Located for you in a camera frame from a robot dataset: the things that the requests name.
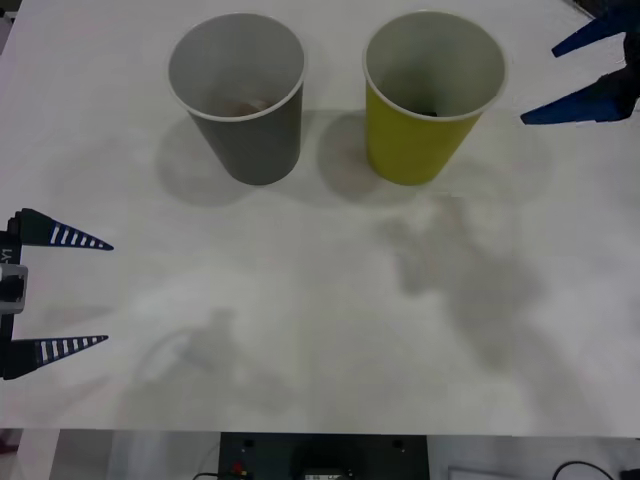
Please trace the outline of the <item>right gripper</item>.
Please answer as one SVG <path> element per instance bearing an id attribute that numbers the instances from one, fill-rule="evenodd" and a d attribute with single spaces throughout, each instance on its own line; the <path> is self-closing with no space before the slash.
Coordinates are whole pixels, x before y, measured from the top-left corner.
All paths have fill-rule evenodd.
<path id="1" fill-rule="evenodd" d="M 638 1 L 577 1 L 592 20 L 551 49 L 555 57 L 597 41 L 626 33 L 624 69 L 605 74 L 593 84 L 523 113 L 525 125 L 617 122 L 631 116 L 639 99 L 640 33 Z"/>

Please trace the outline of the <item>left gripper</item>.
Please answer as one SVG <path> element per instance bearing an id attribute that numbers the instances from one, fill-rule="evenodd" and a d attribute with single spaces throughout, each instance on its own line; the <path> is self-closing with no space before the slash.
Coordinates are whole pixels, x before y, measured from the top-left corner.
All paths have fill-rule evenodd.
<path id="1" fill-rule="evenodd" d="M 109 339 L 97 335 L 11 340 L 14 315 L 23 310 L 22 245 L 100 251 L 113 251 L 114 247 L 29 208 L 17 211 L 7 228 L 8 232 L 1 232 L 1 378 L 14 380 Z"/>

